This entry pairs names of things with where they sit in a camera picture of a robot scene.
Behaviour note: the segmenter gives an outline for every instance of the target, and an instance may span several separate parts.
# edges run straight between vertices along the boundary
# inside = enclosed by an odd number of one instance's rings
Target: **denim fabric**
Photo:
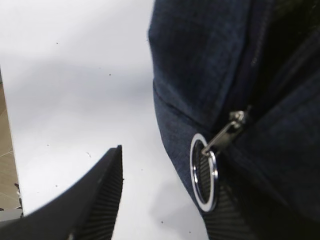
[[[195,133],[210,140],[235,78],[249,0],[157,0],[149,30],[154,103],[164,147],[195,201]],[[320,73],[273,107],[226,150],[261,191],[320,221]]]
[[[149,30],[154,102],[165,149],[194,199],[192,137],[210,130],[234,78],[250,1],[158,0]]]

